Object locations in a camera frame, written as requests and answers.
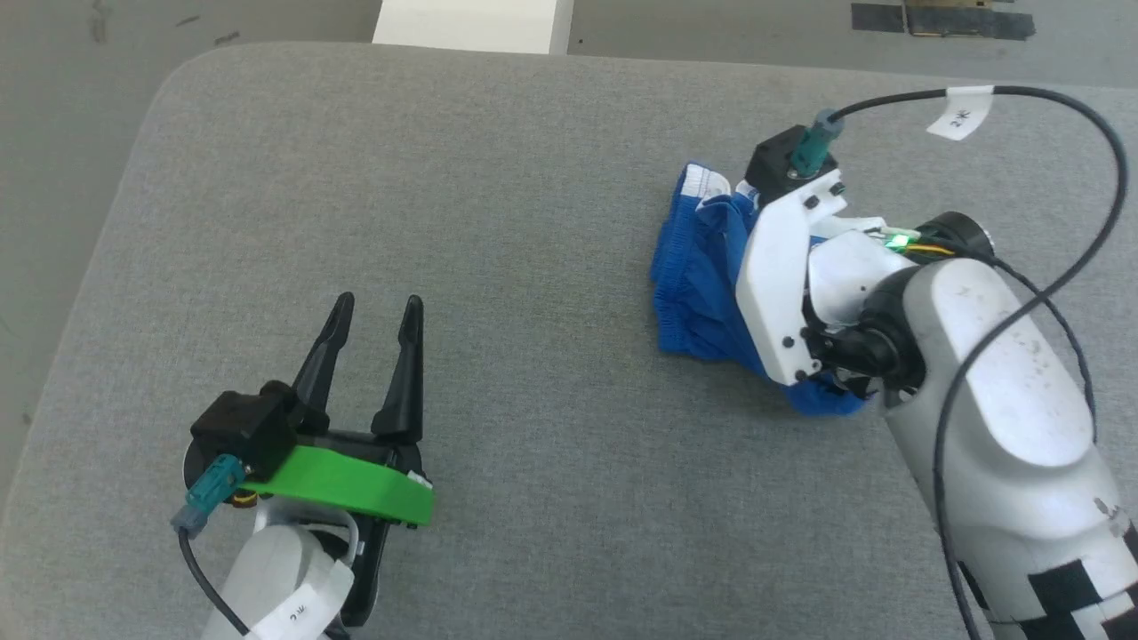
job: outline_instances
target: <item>floor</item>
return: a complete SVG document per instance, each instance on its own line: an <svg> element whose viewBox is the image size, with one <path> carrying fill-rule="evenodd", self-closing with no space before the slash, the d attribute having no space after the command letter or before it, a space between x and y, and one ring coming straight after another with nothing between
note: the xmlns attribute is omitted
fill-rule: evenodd
<svg viewBox="0 0 1138 640"><path fill-rule="evenodd" d="M370 42L380 0L0 2L0 503L162 80L214 47ZM1138 0L1016 0L1028 42L850 30L827 0L576 0L570 54L1138 87Z"/></svg>
<svg viewBox="0 0 1138 640"><path fill-rule="evenodd" d="M900 5L900 0L858 0ZM850 30L833 0L576 0L569 54L1138 87L1138 0L1015 0L1026 42Z"/></svg>

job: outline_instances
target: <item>gray table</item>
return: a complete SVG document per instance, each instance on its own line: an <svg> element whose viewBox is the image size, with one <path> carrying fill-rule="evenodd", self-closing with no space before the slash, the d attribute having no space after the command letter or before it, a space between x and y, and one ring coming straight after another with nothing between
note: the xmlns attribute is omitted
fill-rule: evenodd
<svg viewBox="0 0 1138 640"><path fill-rule="evenodd" d="M801 418L741 367L659 353L648 280L685 162L737 179L820 107L946 83L339 44L189 63L139 134L23 456L3 632L195 638L207 605L166 524L189 422L222 389L290 379L353 290L332 419L366 427L421 295L438 491L431 527L391 535L358 638L959 637L880 416ZM1138 92L1072 91L1138 140ZM1105 212L1104 143L1014 98L953 143L923 132L940 108L850 118L849 213L971 212L1009 262L1057 274ZM1129 215L1061 297L1130 506L1136 241ZM215 516L208 575L249 527Z"/></svg>

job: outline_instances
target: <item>black and white pattern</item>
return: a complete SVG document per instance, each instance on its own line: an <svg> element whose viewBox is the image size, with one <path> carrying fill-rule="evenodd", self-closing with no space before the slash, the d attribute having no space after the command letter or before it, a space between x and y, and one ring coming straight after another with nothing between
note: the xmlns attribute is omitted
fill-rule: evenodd
<svg viewBox="0 0 1138 640"><path fill-rule="evenodd" d="M1129 556L1127 566L1108 567L1110 571L1088 568L1077 559L1028 576L1044 616L1017 621L991 620L989 604L980 585L966 566L962 574L976 602L989 614L998 640L1138 640L1138 530L1131 523L1118 540ZM1129 586L1096 582L1096 574L1129 575Z"/></svg>

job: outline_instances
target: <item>green led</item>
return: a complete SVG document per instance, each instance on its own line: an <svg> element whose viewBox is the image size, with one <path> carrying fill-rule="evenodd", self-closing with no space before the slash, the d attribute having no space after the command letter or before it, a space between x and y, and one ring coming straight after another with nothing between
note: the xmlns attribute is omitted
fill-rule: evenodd
<svg viewBox="0 0 1138 640"><path fill-rule="evenodd" d="M885 246L891 249L904 249L913 239L902 233L898 233L885 241Z"/></svg>

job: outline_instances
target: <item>yellow wire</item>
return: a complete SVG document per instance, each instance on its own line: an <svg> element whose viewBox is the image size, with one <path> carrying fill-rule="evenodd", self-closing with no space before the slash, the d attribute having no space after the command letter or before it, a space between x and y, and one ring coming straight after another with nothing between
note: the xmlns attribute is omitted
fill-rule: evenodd
<svg viewBox="0 0 1138 640"><path fill-rule="evenodd" d="M942 253L945 255L956 255L955 253L946 249L945 247L938 247L937 245L906 245L905 249Z"/></svg>

